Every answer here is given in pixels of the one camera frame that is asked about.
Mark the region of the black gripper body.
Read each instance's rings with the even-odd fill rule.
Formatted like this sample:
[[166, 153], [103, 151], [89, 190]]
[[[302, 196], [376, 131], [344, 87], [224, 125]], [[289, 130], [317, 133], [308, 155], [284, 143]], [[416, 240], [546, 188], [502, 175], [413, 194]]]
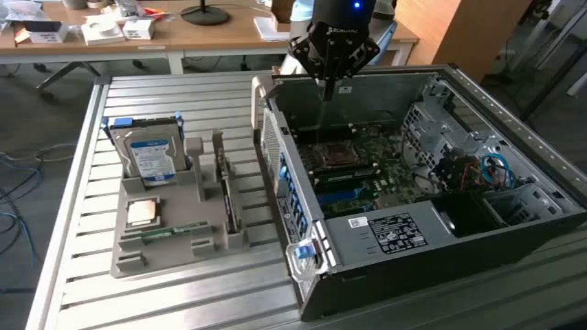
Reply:
[[313, 2], [312, 22], [322, 28], [326, 48], [333, 44], [333, 41], [352, 39], [361, 42], [369, 37], [368, 25], [373, 9], [373, 1]]

